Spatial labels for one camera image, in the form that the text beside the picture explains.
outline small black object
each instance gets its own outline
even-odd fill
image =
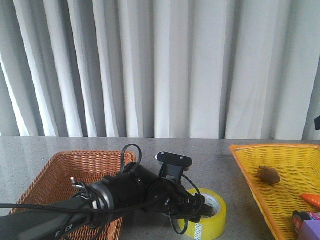
[[[320,130],[320,116],[314,120],[315,130]]]
[[[155,158],[163,163],[159,176],[169,178],[176,183],[181,181],[183,171],[188,171],[192,165],[192,159],[190,157],[165,151],[159,152]]]

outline wicker basket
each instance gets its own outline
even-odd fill
[[[121,168],[120,151],[77,150],[54,155],[42,169],[28,190],[21,196],[19,204],[48,205],[69,199],[77,190],[72,188],[70,178],[87,184],[99,181],[106,175],[114,176]],[[132,152],[125,153],[125,164],[136,161]],[[10,214],[18,212],[12,209]],[[117,240],[120,236],[122,219],[111,222],[99,240]],[[71,239],[90,240],[98,232],[84,226],[73,232]]]
[[[294,210],[319,212],[301,194],[320,195],[320,146],[311,144],[231,145],[264,219],[277,240],[297,239]],[[281,182],[273,187],[256,177],[259,166],[275,168]]]

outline packing tape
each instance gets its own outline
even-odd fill
[[[202,217],[200,222],[188,222],[185,234],[194,240],[213,240],[219,237],[226,226],[227,205],[224,199],[214,191],[200,188],[201,195],[205,197],[205,204],[213,207],[214,216]],[[191,194],[197,193],[195,189],[188,191]],[[179,219],[178,224],[184,228],[185,220]]]

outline orange object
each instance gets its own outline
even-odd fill
[[[308,203],[320,209],[320,196],[315,194],[304,193],[301,194],[301,197],[306,200]]]

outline cable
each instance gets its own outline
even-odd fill
[[[75,195],[73,195],[73,198],[75,198],[77,196],[83,196],[87,199],[87,202],[78,209],[82,209],[84,206],[91,204],[93,201],[95,201],[97,204],[98,210],[102,210],[103,207],[100,203],[100,200],[102,201],[104,207],[108,208],[108,203],[100,192],[98,192],[97,190],[95,190],[92,187],[87,186],[84,181],[81,181],[78,184],[80,184],[82,186],[82,190],[80,190]],[[69,216],[68,220],[65,222],[64,226],[61,228],[58,236],[56,237],[57,239],[61,238],[64,229],[68,226],[68,224],[70,223],[70,221],[72,220],[72,218],[74,216],[75,216],[75,213],[73,213]],[[93,229],[95,229],[99,226],[99,224],[101,224],[101,227],[100,227],[100,230],[98,231],[98,233],[91,240],[96,240],[103,233],[103,230],[105,229],[105,227],[107,225],[106,219],[107,219],[106,217],[103,217],[101,219],[101,214],[98,214],[98,220],[96,221],[96,225],[92,225],[91,227]],[[64,239],[71,240],[68,236],[65,236]]]
[[[134,165],[134,167],[131,169],[131,173],[134,173],[136,171],[136,169],[139,167],[140,163],[141,163],[141,159],[142,159],[142,151],[141,148],[137,145],[137,144],[128,144],[127,146],[125,146],[122,151],[121,151],[121,169],[119,171],[119,175],[122,175],[125,171],[125,153],[127,151],[127,149],[131,146],[135,146],[138,151],[139,151],[139,157],[138,157],[138,161],[137,163]]]
[[[176,228],[176,224],[175,224],[175,220],[174,220],[174,217],[172,216],[171,214],[171,201],[170,199],[168,199],[167,201],[167,205],[168,205],[168,210],[169,210],[169,217],[170,217],[170,222],[171,222],[171,226],[173,228],[173,230],[175,231],[175,233],[179,234],[179,235],[183,235],[186,233],[187,229],[188,229],[188,222],[189,222],[189,219],[188,218],[185,218],[184,219],[184,228],[182,231],[178,231],[177,228]]]
[[[184,175],[184,174],[182,174],[182,177],[184,177],[184,178],[194,187],[194,189],[196,190],[196,192],[197,192],[200,196],[202,196],[199,188],[190,180],[190,178],[188,178],[188,177],[187,177],[186,175]],[[183,217],[185,217],[185,218],[192,218],[192,217],[194,217],[195,215],[197,215],[197,214],[201,211],[203,205],[204,205],[204,202],[203,202],[203,200],[202,200],[202,197],[200,197],[200,207],[199,207],[194,213],[192,213],[192,214],[190,214],[190,215],[183,215]]]
[[[182,174],[182,177],[184,177],[193,187],[194,189],[196,190],[196,192],[200,195],[201,195],[201,192],[199,190],[199,188],[191,181],[190,178],[188,178],[186,175]],[[179,234],[179,235],[183,235],[186,233],[187,229],[188,229],[188,222],[189,222],[189,218],[192,218],[194,217],[195,215],[197,215],[200,211],[201,211],[201,208],[203,207],[203,200],[202,200],[202,197],[200,197],[200,207],[195,211],[193,212],[192,214],[189,214],[189,215],[179,215],[179,218],[180,217],[184,217],[184,228],[182,231],[178,231],[177,228],[176,228],[176,224],[175,224],[175,219],[178,219],[177,217],[174,217],[172,216],[171,214],[171,201],[170,199],[168,198],[167,200],[167,205],[168,205],[168,210],[169,210],[169,217],[170,217],[170,222],[171,222],[171,226],[173,228],[173,230]]]
[[[70,209],[70,208],[62,208],[62,207],[54,207],[54,206],[47,206],[47,205],[34,205],[34,204],[11,204],[11,203],[0,203],[0,209],[34,209],[34,210],[43,210],[43,211],[51,211],[51,212],[59,212],[59,213],[76,213],[76,214],[94,214],[94,213],[100,213],[100,214],[108,214],[108,213],[120,213],[124,211],[134,211],[138,210],[144,207],[147,207],[149,205],[152,205],[158,201],[164,196],[166,196],[167,193],[164,193],[157,198],[146,201],[145,203],[131,206],[131,207],[123,207],[123,208],[117,208],[117,209],[108,209],[108,210],[97,210],[97,209]]]

